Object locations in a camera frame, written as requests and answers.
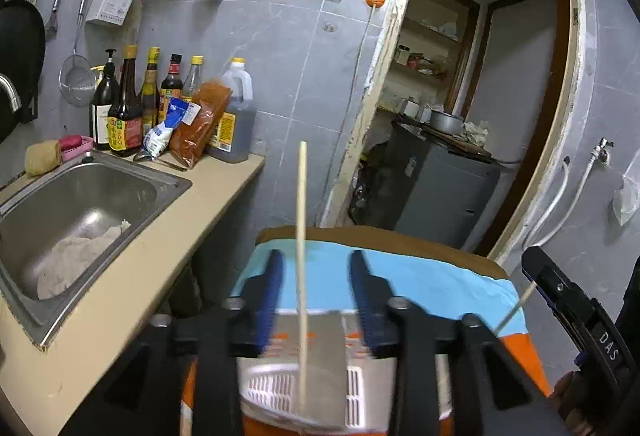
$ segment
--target chopstick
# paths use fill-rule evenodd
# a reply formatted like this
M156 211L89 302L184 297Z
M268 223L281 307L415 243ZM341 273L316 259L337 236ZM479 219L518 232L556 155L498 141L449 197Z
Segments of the chopstick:
M308 352L308 320L306 316L305 284L306 237L306 142L300 142L298 150L298 193L296 195L296 289L298 292L298 415L306 411L306 360Z

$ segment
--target bottle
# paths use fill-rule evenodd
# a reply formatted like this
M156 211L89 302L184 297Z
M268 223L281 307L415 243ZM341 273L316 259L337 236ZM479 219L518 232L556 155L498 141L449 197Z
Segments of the bottle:
M118 156L133 155L142 145L142 108L136 96L136 54L138 47L124 47L120 98L109 109L109 147Z
M91 116L89 118L89 130L94 139L94 149L105 151L109 149L109 120L108 113L120 93L120 86L116 81L116 67L113 63L114 48L107 48L107 64L102 71L102 79L95 89L94 98L91 99Z
M244 71L242 57L231 59L231 66L223 74L222 83L231 89L231 100L214 128L205 151L220 160L237 163L249 158L256 112L251 76Z
M166 117L166 109L172 97L180 98L182 92L182 79L180 79L180 61L182 55L171 54L169 73L160 85L160 106L158 108L158 122L161 123Z
M180 99L185 102L191 102L191 99L198 93L198 89L200 88L200 83L202 82L202 75L200 74L202 71L202 59L202 55L194 55L191 57L191 68L189 69L187 80L184 82L180 95Z
M160 105L160 93L158 93L158 57L160 48L152 46L146 61L145 81L142 85L142 136L151 128L158 125L158 106Z

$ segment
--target brown fabric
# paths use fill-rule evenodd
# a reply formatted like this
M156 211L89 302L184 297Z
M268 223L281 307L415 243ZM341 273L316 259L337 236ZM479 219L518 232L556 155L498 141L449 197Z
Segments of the brown fabric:
M296 228L293 225L263 229L258 234L255 244L259 245L272 239L293 239ZM306 239L309 241L329 241L348 247L359 247L401 256L423 257L445 261L459 267L469 269L479 275L494 279L508 279L507 273L491 259L459 251L447 245L412 238L397 232L385 231L375 227L358 225L356 227L337 227L335 229L306 228Z

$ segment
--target red label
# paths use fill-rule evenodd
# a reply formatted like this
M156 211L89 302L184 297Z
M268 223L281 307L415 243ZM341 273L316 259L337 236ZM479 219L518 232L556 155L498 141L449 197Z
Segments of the red label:
M127 149L130 149L132 147L140 147L140 145L142 145L141 117L126 122L124 139Z

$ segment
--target spoon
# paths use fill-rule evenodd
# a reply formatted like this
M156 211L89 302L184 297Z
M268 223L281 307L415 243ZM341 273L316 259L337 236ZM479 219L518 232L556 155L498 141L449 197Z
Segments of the spoon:
M175 169L176 171L182 171L182 172L187 171L186 167L181 167L176 163L171 163L170 161L163 160L162 158L156 158L155 156L151 156L151 154L148 151L145 151L144 149L140 149L140 151L137 152L133 157L133 161L145 161L145 160L164 163L165 165L169 166L172 169Z

